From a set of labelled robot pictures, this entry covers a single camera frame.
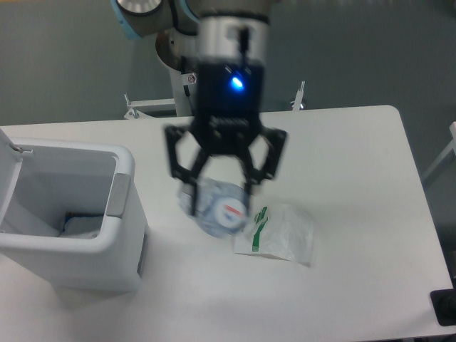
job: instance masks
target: plastic lid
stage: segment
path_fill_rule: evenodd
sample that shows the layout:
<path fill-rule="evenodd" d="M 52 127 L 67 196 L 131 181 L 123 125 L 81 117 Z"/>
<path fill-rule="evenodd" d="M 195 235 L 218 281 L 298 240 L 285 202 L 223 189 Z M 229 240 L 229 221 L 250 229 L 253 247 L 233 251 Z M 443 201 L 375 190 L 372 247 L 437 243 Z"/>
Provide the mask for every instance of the plastic lid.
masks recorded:
<path fill-rule="evenodd" d="M 226 228 L 237 228 L 245 220 L 245 214 L 245 205 L 235 198 L 221 198 L 214 206 L 214 217 L 217 223 Z"/>
<path fill-rule="evenodd" d="M 0 224 L 3 221 L 21 171 L 21 153 L 14 151 L 14 144 L 0 129 Z"/>

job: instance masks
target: gray wall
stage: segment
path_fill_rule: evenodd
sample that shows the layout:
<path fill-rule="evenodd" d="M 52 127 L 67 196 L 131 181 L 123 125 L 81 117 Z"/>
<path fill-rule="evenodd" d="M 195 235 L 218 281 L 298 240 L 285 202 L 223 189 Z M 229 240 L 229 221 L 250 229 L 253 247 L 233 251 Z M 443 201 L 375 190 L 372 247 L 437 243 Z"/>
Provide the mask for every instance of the gray wall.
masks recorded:
<path fill-rule="evenodd" d="M 108 0 L 0 4 L 0 125 L 114 120 L 124 93 L 171 97 L 154 42 L 127 41 Z M 271 17 L 268 62 L 263 110 L 287 109 L 305 80 L 311 109 L 397 107 L 421 172 L 450 140 L 452 1 L 285 0 Z M 444 175 L 427 192 L 442 226 L 456 223 L 452 184 Z"/>

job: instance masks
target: blue led light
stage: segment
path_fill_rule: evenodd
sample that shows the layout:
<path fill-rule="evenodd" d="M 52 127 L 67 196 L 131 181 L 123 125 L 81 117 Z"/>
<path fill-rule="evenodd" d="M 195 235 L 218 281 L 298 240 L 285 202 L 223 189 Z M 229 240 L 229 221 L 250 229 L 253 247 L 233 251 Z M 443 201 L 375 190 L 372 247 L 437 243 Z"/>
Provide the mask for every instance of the blue led light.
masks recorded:
<path fill-rule="evenodd" d="M 235 90 L 243 90 L 244 84 L 242 84 L 241 80 L 239 80 L 238 77 L 233 77 L 231 79 L 231 87 Z"/>

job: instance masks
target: plastic bag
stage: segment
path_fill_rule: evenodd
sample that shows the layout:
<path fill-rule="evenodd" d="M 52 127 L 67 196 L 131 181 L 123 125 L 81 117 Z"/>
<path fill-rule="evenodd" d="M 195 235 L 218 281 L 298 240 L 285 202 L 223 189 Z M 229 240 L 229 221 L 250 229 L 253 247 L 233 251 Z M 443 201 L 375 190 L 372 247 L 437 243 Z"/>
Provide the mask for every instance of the plastic bag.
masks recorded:
<path fill-rule="evenodd" d="M 234 238 L 234 253 L 310 266 L 315 224 L 300 207 L 273 204 L 256 213 Z"/>
<path fill-rule="evenodd" d="M 180 207 L 190 215 L 192 188 L 183 185 L 179 193 Z M 198 200 L 193 219 L 213 237 L 236 234 L 247 222 L 246 195 L 237 185 L 201 178 L 198 182 Z"/>

